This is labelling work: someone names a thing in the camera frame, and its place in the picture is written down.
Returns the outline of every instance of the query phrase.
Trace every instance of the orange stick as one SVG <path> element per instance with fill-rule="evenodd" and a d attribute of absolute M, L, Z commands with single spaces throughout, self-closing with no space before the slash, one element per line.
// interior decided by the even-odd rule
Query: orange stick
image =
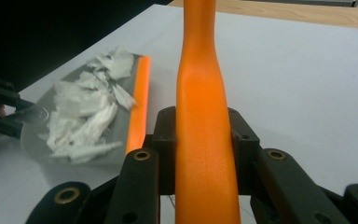
<path fill-rule="evenodd" d="M 185 0 L 176 99 L 176 223 L 241 223 L 215 0 Z"/>
<path fill-rule="evenodd" d="M 150 57 L 141 57 L 138 61 L 133 91 L 133 98 L 136 105 L 131 110 L 126 154 L 141 148 L 145 140 L 150 61 Z"/>

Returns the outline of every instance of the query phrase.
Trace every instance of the orange tool handle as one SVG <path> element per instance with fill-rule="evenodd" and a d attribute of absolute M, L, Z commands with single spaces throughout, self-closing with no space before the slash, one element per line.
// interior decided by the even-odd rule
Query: orange tool handle
<path fill-rule="evenodd" d="M 131 110 L 130 127 L 127 139 L 126 154 L 141 148 L 146 136 L 147 96 L 149 90 L 151 59 L 140 57 L 136 71 L 133 99 L 136 105 Z"/>
<path fill-rule="evenodd" d="M 176 223 L 241 223 L 215 0 L 185 0 L 176 99 Z"/>

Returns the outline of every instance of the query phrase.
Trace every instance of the white table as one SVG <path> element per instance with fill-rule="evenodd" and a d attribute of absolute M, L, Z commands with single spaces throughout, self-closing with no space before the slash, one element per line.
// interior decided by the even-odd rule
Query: white table
<path fill-rule="evenodd" d="M 158 111 L 175 104 L 182 18 L 181 8 L 152 6 L 21 96 L 35 102 L 94 54 L 123 46 L 152 57 L 152 133 Z M 215 39 L 228 105 L 240 111 L 262 147 L 287 151 L 317 184 L 338 194 L 358 183 L 358 29 L 218 13 Z M 0 224 L 23 223 L 62 182 L 95 188 L 119 169 L 41 166 L 21 152 L 18 141 L 0 137 Z M 241 198 L 241 214 L 255 223 L 248 202 Z M 162 223 L 173 223 L 173 209 L 167 199 L 162 203 Z"/>

